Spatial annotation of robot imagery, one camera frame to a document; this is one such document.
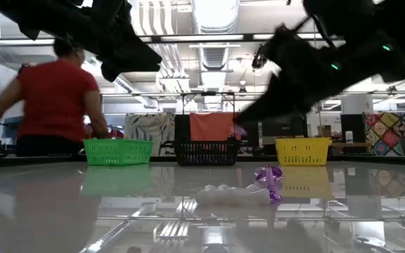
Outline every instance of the green basket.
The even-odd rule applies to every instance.
[[[147,164],[153,150],[152,141],[89,139],[84,140],[89,165]]]
[[[125,197],[153,188],[148,164],[127,167],[89,167],[85,173],[83,195]]]

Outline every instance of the plastic basket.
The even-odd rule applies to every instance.
[[[282,138],[275,142],[282,165],[326,165],[329,138]]]
[[[153,149],[151,141],[91,139],[84,140],[89,165],[147,164]]]
[[[325,167],[281,167],[285,178],[279,194],[283,197],[312,197],[332,200]]]
[[[239,144],[227,141],[177,141],[176,161],[181,166],[232,166],[237,162]]]
[[[123,197],[137,195],[153,187],[148,164],[128,167],[89,167],[83,195]]]

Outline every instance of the reflective surface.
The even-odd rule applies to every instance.
[[[0,169],[0,252],[405,252],[405,166],[282,167],[274,205],[193,199],[265,165]]]

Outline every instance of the orange cloth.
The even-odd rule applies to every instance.
[[[190,114],[192,141],[225,141],[233,133],[233,114],[215,112]]]

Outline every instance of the ceiling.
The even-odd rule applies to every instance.
[[[140,18],[142,19],[144,1],[141,2]],[[275,26],[285,23],[288,27],[292,27],[305,17],[304,9],[301,2],[294,0],[291,6],[285,5],[286,0],[240,0],[238,12],[238,21],[236,25],[236,33],[239,34],[259,34],[272,33]],[[153,26],[153,4],[150,4],[150,25]],[[164,17],[162,15],[161,22],[163,25]],[[193,18],[191,13],[191,5],[189,0],[173,0],[172,1],[172,28],[175,34],[194,34]],[[312,22],[305,25],[301,32],[317,33]],[[47,34],[41,34],[41,38],[49,38]],[[0,15],[0,39],[24,39],[25,36],[20,33],[18,26],[11,20]],[[323,42],[311,42],[313,46],[324,46]],[[252,55],[257,50],[259,42],[240,42],[233,43],[238,48],[232,48],[229,53],[229,61],[225,79],[224,90],[237,91],[240,81],[244,81],[244,86],[248,92],[264,91],[269,75],[273,70],[272,65],[266,66],[261,74],[254,73],[251,68]],[[192,44],[177,44],[182,65],[185,73],[189,78],[189,87],[192,91],[200,91],[200,61],[198,60],[198,50],[192,49],[189,46]],[[42,63],[54,59],[52,48],[50,46],[5,46],[0,48],[0,63],[10,67],[18,67],[20,63]],[[98,81],[101,91],[104,93],[116,92],[114,84],[107,82],[102,78],[101,72],[94,68],[84,69],[92,72]],[[134,92],[160,92],[156,85],[156,74],[154,72],[133,72],[123,74],[124,77],[131,82],[134,87]],[[372,78],[369,82],[363,82],[358,86],[353,87],[355,91],[384,91],[388,84],[383,84],[380,78]]]

